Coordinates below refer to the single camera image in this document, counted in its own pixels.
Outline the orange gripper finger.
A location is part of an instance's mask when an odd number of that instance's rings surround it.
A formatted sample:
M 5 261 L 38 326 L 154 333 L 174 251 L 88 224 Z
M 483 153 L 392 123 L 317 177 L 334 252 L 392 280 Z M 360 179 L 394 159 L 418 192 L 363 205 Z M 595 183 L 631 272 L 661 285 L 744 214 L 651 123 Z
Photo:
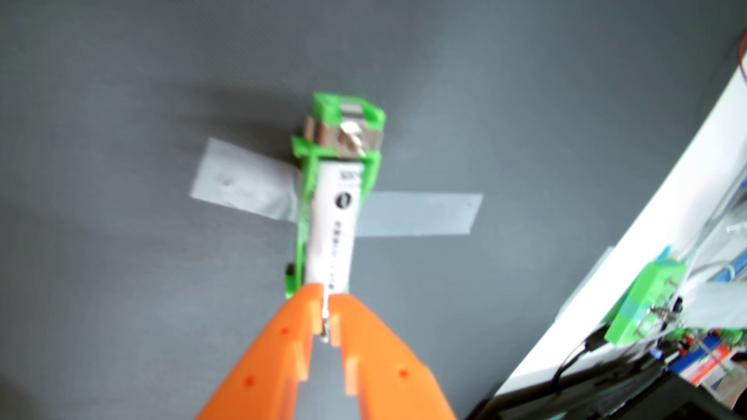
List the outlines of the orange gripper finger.
M 360 419 L 456 419 L 431 370 L 363 302 L 333 294 L 330 328 Z
M 321 285 L 304 285 L 275 313 L 238 359 L 197 419 L 293 419 L 298 384 L 307 380 L 312 340 L 321 332 Z

